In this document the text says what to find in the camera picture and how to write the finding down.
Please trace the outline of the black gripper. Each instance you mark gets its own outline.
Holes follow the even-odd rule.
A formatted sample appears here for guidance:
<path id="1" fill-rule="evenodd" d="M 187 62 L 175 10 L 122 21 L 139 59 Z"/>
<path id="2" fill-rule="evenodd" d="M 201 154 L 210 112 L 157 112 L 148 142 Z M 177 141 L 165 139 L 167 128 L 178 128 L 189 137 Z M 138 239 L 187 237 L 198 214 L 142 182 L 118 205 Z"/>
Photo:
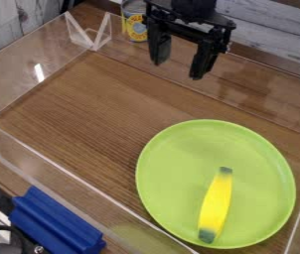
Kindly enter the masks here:
<path id="1" fill-rule="evenodd" d="M 146 16 L 157 16 L 170 22 L 182 21 L 186 25 L 197 23 L 221 30 L 218 46 L 211 40 L 198 43 L 197 53 L 190 66 L 190 78 L 199 80 L 213 69 L 218 54 L 227 51 L 230 33 L 236 23 L 217 11 L 218 0 L 143 0 Z M 171 53 L 171 35 L 161 23 L 147 20 L 147 42 L 150 59 L 154 65 L 162 64 Z"/>

